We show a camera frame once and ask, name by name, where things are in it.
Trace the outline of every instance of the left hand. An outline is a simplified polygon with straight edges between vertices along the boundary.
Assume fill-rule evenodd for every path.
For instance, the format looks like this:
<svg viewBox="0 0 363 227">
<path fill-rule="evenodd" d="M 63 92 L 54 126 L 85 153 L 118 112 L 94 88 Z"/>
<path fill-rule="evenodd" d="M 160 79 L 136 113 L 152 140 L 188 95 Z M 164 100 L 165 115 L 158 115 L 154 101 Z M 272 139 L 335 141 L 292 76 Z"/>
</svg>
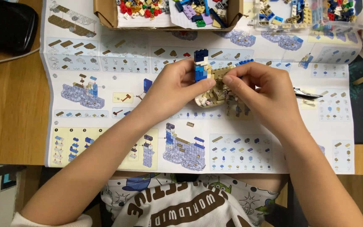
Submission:
<svg viewBox="0 0 363 227">
<path fill-rule="evenodd" d="M 173 116 L 190 100 L 215 86 L 214 79 L 194 83 L 194 74 L 193 58 L 167 64 L 136 109 L 152 116 L 155 124 Z"/>
</svg>

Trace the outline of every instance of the right hand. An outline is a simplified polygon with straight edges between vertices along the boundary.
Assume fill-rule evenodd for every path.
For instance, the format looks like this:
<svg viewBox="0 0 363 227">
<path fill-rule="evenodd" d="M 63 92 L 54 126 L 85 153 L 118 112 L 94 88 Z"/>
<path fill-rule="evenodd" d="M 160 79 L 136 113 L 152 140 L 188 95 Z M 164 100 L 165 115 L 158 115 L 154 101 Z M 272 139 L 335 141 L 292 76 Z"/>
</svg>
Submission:
<svg viewBox="0 0 363 227">
<path fill-rule="evenodd" d="M 277 138 L 307 132 L 287 71 L 250 62 L 230 70 L 222 81 Z"/>
</svg>

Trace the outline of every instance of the hammer illustration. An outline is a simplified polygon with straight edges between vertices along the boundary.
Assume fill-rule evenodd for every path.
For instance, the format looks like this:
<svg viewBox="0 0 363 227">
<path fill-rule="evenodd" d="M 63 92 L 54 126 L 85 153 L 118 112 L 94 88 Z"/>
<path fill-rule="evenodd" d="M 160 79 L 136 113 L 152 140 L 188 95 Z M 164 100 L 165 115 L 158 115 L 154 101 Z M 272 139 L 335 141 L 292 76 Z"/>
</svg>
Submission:
<svg viewBox="0 0 363 227">
<path fill-rule="evenodd" d="M 130 99 L 131 98 L 131 96 L 129 95 L 129 94 L 127 94 L 126 96 L 125 96 L 125 99 L 123 99 L 122 100 L 122 102 L 124 102 L 124 100 L 126 100 L 126 99 Z"/>
<path fill-rule="evenodd" d="M 120 110 L 120 111 L 117 111 L 117 112 L 113 112 L 113 114 L 117 116 L 117 114 L 120 113 L 121 111 L 123 111 L 123 110 Z"/>
</svg>

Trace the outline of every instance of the sleeve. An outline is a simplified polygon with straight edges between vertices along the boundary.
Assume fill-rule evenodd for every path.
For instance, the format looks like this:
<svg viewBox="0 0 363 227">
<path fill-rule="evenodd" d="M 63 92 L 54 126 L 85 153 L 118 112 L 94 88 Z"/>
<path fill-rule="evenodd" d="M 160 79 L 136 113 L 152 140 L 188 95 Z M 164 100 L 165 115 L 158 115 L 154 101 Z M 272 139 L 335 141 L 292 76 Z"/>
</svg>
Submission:
<svg viewBox="0 0 363 227">
<path fill-rule="evenodd" d="M 92 218 L 86 214 L 82 214 L 75 222 L 55 226 L 55 227 L 91 227 Z M 24 218 L 21 214 L 16 212 L 13 217 L 11 227 L 50 227 L 50 225 L 37 224 Z"/>
</svg>

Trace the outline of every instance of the green lego brick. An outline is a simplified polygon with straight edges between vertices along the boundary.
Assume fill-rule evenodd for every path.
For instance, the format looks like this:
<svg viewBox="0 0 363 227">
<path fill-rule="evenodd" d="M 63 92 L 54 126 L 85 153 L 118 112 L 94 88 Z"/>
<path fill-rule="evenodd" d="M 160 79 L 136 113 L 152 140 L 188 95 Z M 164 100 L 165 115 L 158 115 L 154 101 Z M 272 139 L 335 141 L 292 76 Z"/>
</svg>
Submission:
<svg viewBox="0 0 363 227">
<path fill-rule="evenodd" d="M 197 24 L 197 27 L 205 27 L 206 24 L 205 24 L 205 21 L 204 20 L 199 20 L 199 21 L 196 21 L 196 24 Z"/>
</svg>

